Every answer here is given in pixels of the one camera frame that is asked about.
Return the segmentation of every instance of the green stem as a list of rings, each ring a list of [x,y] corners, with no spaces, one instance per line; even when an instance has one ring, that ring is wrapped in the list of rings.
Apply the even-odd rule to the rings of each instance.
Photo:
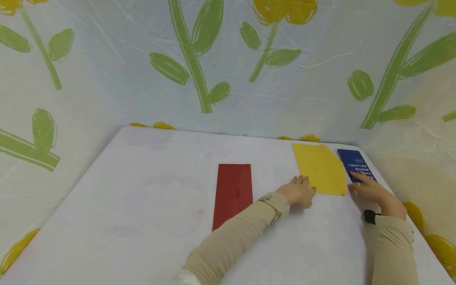
[[[54,64],[52,63],[51,58],[49,57],[49,54],[47,53],[46,47],[44,46],[43,40],[41,39],[40,35],[38,34],[38,31],[36,30],[35,26],[33,25],[32,21],[30,20],[30,17],[28,16],[26,10],[24,7],[21,7],[18,9],[19,14],[24,20],[27,28],[29,29],[33,39],[36,42],[36,45],[38,46],[38,49],[41,51],[41,54],[43,55],[44,62],[47,65],[47,69],[49,69],[49,73],[51,74],[52,81],[54,82],[54,86],[56,90],[62,89],[62,85],[60,84],[60,79],[58,78],[57,71],[54,67]]]
[[[391,93],[393,93],[394,88],[396,87],[396,83],[399,80],[400,70],[409,54],[410,48],[412,47],[413,42],[418,36],[431,11],[432,4],[427,6],[421,12],[415,22],[413,22],[410,26],[405,36],[402,38],[402,41],[396,48],[396,51],[386,68],[380,87],[375,95],[375,99],[368,111],[368,114],[366,115],[366,118],[359,127],[360,129],[370,130],[375,125],[377,116],[383,111]]]
[[[57,155],[37,149],[32,143],[2,129],[0,129],[0,152],[44,167],[51,172],[60,161]]]
[[[272,24],[271,32],[269,33],[268,41],[266,42],[266,47],[264,48],[263,55],[259,59],[259,62],[257,63],[257,66],[254,72],[252,73],[252,76],[250,76],[249,81],[251,83],[255,82],[256,78],[261,72],[261,69],[263,68],[264,63],[266,62],[266,58],[268,57],[269,51],[271,50],[272,42],[274,41],[278,26],[279,25],[277,23]]]
[[[168,0],[171,12],[172,24],[176,37],[181,46],[187,66],[190,69],[195,88],[198,92],[198,97],[203,114],[212,113],[211,100],[207,93],[206,81],[202,73],[201,65],[197,54],[193,50],[190,36],[188,35],[187,26],[185,24],[184,15],[182,13],[181,3],[179,0]]]

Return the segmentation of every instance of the red envelope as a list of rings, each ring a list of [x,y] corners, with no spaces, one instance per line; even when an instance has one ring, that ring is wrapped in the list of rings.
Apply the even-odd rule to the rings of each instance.
[[[250,164],[219,164],[212,230],[252,203]]]

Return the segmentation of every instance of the green leaf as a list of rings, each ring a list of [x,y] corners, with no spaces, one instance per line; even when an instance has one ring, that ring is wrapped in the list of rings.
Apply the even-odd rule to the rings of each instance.
[[[423,73],[456,57],[456,32],[441,37],[404,63],[400,79]]]
[[[223,0],[206,0],[192,31],[192,46],[198,56],[209,50],[217,37],[223,18]]]
[[[37,109],[31,119],[33,143],[38,150],[49,152],[53,146],[55,124],[51,114]]]
[[[376,121],[385,123],[389,121],[404,120],[415,115],[415,106],[400,105],[378,114]]]
[[[269,67],[284,66],[295,60],[301,54],[301,50],[279,50],[271,52],[266,58],[266,64]]]
[[[189,75],[187,70],[177,61],[164,54],[151,52],[150,63],[161,74],[180,85],[185,85]]]
[[[29,52],[31,48],[26,38],[3,25],[0,25],[0,43],[18,52]]]
[[[358,101],[363,101],[373,95],[374,87],[369,74],[362,70],[355,70],[348,79],[348,88],[353,97]]]
[[[247,22],[242,23],[241,35],[250,49],[256,50],[261,45],[261,40],[259,39],[257,32]]]
[[[456,111],[449,112],[448,114],[442,116],[442,120],[444,122],[448,122],[454,119],[456,119]]]
[[[230,86],[228,82],[223,81],[218,83],[214,86],[214,88],[212,88],[211,92],[209,92],[211,103],[214,105],[219,105],[224,99],[228,97],[229,91]]]
[[[74,32],[72,29],[65,29],[53,35],[47,45],[47,52],[51,59],[57,61],[64,58],[70,52],[73,40]]]

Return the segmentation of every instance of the sleeve cuff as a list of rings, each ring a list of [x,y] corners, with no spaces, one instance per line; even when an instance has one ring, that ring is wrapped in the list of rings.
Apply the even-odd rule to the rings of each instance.
[[[379,229],[396,229],[400,231],[410,243],[414,242],[414,231],[412,225],[409,222],[404,221],[403,219],[390,216],[375,216],[375,224]]]
[[[265,202],[279,213],[279,219],[288,216],[290,205],[285,196],[277,192],[269,192],[263,195],[258,201]]]

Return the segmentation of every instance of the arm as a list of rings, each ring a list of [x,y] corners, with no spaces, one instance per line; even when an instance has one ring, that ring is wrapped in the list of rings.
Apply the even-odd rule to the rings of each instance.
[[[349,184],[348,187],[377,202],[382,210],[382,216],[375,217],[378,234],[372,285],[418,285],[412,248],[415,239],[406,221],[407,210],[396,196],[364,172],[351,172],[351,175],[365,186]]]
[[[213,231],[190,253],[182,268],[192,272],[202,285],[218,284],[254,240],[289,210],[282,194],[266,194]]]
[[[188,256],[172,285],[217,285],[225,273],[274,221],[286,217],[290,205],[310,207],[316,189],[309,189],[309,178],[294,177],[276,192],[258,201],[213,231]]]

